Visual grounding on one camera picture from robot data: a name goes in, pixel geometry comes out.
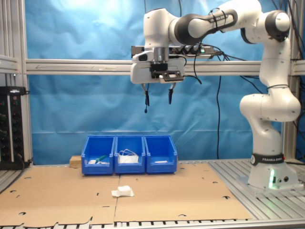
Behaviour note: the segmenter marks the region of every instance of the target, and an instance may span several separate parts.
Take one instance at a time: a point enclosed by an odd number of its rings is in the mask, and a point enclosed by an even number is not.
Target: white item in bin
[[[94,165],[95,162],[96,162],[95,160],[90,160],[90,161],[88,162],[88,164],[89,164],[89,165]]]
[[[118,186],[118,190],[111,191],[111,194],[113,197],[121,197],[121,196],[133,197],[134,196],[131,187],[129,187],[128,185]]]
[[[99,161],[98,164],[100,164],[100,165],[109,165],[109,162]]]
[[[121,150],[119,152],[119,163],[120,164],[139,163],[139,156],[135,152],[129,149]]]
[[[155,161],[155,163],[167,163],[168,161]]]

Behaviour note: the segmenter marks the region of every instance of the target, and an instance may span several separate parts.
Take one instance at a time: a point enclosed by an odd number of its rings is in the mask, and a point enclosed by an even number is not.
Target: green object in bin
[[[95,163],[98,163],[99,161],[102,161],[104,158],[106,158],[107,156],[106,155],[103,155],[103,156],[101,156],[100,158],[97,158],[96,160],[95,160]]]

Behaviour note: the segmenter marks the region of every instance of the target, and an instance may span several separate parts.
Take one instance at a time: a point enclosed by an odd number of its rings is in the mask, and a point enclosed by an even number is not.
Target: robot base
[[[296,171],[286,162],[280,164],[260,163],[252,166],[250,176],[241,177],[238,182],[255,197],[258,197],[259,194],[304,189],[304,185],[297,178]]]

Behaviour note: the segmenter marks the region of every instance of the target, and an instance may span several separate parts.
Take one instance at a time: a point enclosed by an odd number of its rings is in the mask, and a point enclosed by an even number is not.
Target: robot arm
[[[131,81],[173,83],[173,92],[175,83],[183,81],[184,66],[180,60],[169,59],[170,44],[195,45],[210,33],[237,29],[246,43],[263,43],[259,78],[268,87],[268,94],[247,95],[240,103],[253,132],[248,183],[267,191],[303,187],[296,172],[284,162],[281,136],[270,123],[293,121],[301,109],[288,86],[290,19],[281,10],[262,13],[258,0],[231,0],[216,9],[207,16],[188,14],[181,18],[165,9],[145,14],[145,52],[133,57]]]
[[[195,45],[217,31],[241,29],[247,43],[268,39],[283,41],[289,33],[290,20],[280,10],[263,14],[258,0],[231,0],[216,12],[200,16],[188,14],[177,18],[166,9],[156,9],[144,16],[145,51],[133,56],[132,83],[178,83],[183,81],[182,60],[169,59],[168,47]]]

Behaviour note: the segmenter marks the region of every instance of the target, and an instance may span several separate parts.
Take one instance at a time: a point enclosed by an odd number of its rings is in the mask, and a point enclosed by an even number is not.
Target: black electronic panel
[[[0,170],[22,169],[24,161],[21,97],[23,87],[0,87]]]

